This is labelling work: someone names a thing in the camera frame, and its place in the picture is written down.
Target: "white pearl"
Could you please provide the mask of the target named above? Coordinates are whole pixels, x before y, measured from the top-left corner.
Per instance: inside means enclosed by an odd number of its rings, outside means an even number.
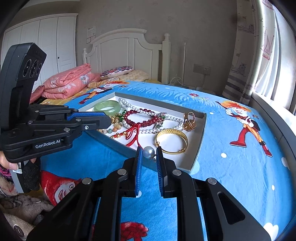
[[[143,156],[145,158],[148,158],[150,159],[151,157],[153,157],[155,155],[155,151],[154,151],[154,148],[151,147],[151,146],[146,146],[144,149],[143,149]]]

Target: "cartoon character print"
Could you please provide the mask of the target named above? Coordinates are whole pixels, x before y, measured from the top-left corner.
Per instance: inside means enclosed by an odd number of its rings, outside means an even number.
[[[47,171],[41,171],[41,187],[53,205],[57,205],[71,190],[80,182],[66,177],[59,177]],[[91,233],[94,234],[94,225],[91,227]],[[147,236],[149,229],[141,223],[124,222],[120,224],[120,241],[142,241],[142,237]]]
[[[81,181],[59,177],[47,171],[41,171],[40,180],[41,187],[53,205],[57,205]]]
[[[222,103],[219,103],[218,101],[216,102],[225,108],[226,114],[236,118],[240,123],[243,124],[243,128],[239,133],[238,140],[230,142],[230,145],[247,147],[245,143],[245,138],[246,138],[246,134],[250,132],[253,134],[255,139],[262,146],[265,155],[272,157],[271,152],[269,151],[265,142],[263,141],[263,139],[259,134],[260,128],[258,126],[258,123],[254,119],[248,116],[248,112],[251,112],[249,108],[241,106],[240,104],[230,100],[225,100]]]
[[[102,86],[102,87],[98,87],[98,88],[93,89],[91,92],[87,92],[87,93],[85,93],[85,94],[83,94],[83,95],[80,95],[80,96],[84,96],[84,95],[86,95],[87,97],[84,98],[82,101],[80,101],[78,104],[84,104],[86,101],[88,101],[88,100],[91,99],[92,97],[94,97],[94,96],[96,96],[96,95],[98,95],[98,94],[101,94],[101,93],[106,93],[106,92],[112,90],[112,89],[113,89],[114,87],[116,87],[117,85],[118,85],[118,84],[106,84],[106,85],[104,85],[104,86]]]

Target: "wardrobe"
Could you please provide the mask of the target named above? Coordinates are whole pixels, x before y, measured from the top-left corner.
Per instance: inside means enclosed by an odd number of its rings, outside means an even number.
[[[1,66],[8,49],[34,42],[46,54],[33,90],[54,74],[76,67],[75,29],[78,14],[54,14],[31,19],[7,29],[3,35]]]

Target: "human hand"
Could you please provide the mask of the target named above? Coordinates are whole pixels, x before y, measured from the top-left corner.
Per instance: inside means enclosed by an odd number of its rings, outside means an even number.
[[[36,161],[36,158],[31,159],[32,163],[34,163],[35,161]],[[0,164],[1,164],[1,166],[3,166],[4,168],[7,168],[7,169],[12,169],[12,170],[18,169],[17,163],[11,163],[11,162],[7,161],[6,157],[4,156],[3,151],[0,151]]]

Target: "pillow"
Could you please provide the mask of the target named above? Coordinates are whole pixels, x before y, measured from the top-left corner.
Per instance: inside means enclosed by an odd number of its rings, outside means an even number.
[[[144,80],[148,79],[149,75],[145,73],[144,71],[141,70],[134,70],[130,72],[129,74],[122,75],[120,77],[115,77],[107,80],[101,80],[99,82],[91,82],[87,85],[88,88],[97,88],[99,86],[103,86],[105,84],[109,83],[118,83],[118,84],[129,84],[130,81],[138,81],[138,82],[143,82]]]
[[[110,78],[114,78],[114,77],[128,74],[129,72],[132,72],[132,71],[133,71],[133,67],[122,66],[122,67],[118,67],[115,69],[107,70],[107,71],[101,73],[100,77],[101,77],[101,80],[106,80],[106,79],[110,79]]]

